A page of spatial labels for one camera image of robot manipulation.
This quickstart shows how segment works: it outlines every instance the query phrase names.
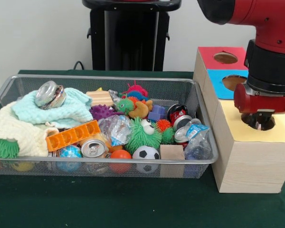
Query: mint green washcloth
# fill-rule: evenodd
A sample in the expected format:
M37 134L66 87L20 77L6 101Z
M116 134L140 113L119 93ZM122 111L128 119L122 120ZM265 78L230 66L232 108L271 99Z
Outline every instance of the mint green washcloth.
M66 100L62 106L48 110L42 110L35 104L36 92L30 92L12 106L19 120L67 129L93 120L89 111L92 99L77 89L66 88Z

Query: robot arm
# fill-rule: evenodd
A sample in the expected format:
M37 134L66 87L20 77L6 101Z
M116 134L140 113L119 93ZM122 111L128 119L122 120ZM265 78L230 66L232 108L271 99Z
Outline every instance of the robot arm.
M252 25L246 84L235 90L241 113L285 113L285 0L198 0L206 18L218 24Z

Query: black robot stand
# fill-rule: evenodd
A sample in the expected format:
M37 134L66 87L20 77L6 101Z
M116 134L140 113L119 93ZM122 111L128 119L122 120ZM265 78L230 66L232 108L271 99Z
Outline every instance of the black robot stand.
M91 9L92 61L94 70L162 71L168 11L181 0L128 2L82 0Z

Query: red box top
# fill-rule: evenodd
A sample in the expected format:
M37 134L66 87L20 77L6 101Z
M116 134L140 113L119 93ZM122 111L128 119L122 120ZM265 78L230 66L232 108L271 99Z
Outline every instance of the red box top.
M242 47L199 47L199 52L208 70L247 70Z

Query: metal basket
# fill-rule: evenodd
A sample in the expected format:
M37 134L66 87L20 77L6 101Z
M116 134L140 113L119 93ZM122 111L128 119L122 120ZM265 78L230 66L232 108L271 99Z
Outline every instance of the metal basket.
M154 104L168 109L173 104L186 105L191 116L196 115L205 125L210 124L199 85L189 79L121 78L95 76L40 76L16 75L10 77L0 89L0 109L16 101L45 82L53 80L58 85L82 91L126 91L128 84L136 83L146 88ZM102 177L153 177L200 178L209 164L218 158L216 142L210 129L208 141L212 154L207 160L124 160L57 157L18 157L0 159L2 175L45 176L102 176Z

